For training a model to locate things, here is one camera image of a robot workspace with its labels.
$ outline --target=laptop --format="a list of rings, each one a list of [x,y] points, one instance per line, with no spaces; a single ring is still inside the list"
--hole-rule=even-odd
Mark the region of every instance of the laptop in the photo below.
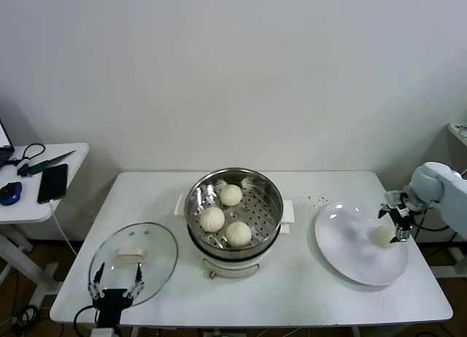
[[[12,156],[14,151],[15,148],[0,121],[0,167]]]

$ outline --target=smartphone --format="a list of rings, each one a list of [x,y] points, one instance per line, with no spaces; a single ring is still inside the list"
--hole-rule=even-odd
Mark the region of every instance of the smartphone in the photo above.
[[[42,172],[41,185],[37,202],[45,204],[51,200],[58,200],[66,195],[68,180],[68,164],[60,164],[45,169]]]

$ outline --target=white wall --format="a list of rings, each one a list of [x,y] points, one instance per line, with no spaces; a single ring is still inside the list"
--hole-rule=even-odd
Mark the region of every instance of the white wall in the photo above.
[[[467,119],[466,26],[465,0],[0,0],[0,111],[18,144],[90,144],[75,238],[122,170],[398,187],[427,158],[467,165],[444,130]]]

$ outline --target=perforated steamer tray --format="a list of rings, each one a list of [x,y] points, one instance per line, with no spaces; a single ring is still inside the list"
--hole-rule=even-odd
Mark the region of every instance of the perforated steamer tray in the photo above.
[[[224,206],[219,199],[220,191],[229,184],[242,189],[242,201],[233,207]],[[213,206],[224,212],[225,224],[218,232],[207,233],[199,221],[201,213]],[[275,238],[282,213],[282,197],[274,183],[256,171],[243,168],[227,168],[206,175],[191,189],[185,202],[185,216],[193,237],[229,251],[252,249]],[[241,249],[229,247],[225,238],[225,229],[235,221],[247,223],[252,231],[250,245]]]

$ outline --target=robotic arm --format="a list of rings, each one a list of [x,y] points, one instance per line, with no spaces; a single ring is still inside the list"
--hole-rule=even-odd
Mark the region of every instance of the robotic arm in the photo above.
[[[386,199],[378,218],[389,214],[393,220],[396,230],[391,242],[407,241],[414,216],[429,208],[438,209],[446,224],[467,236],[467,180],[444,164],[427,162],[418,167],[410,184],[388,191]]]

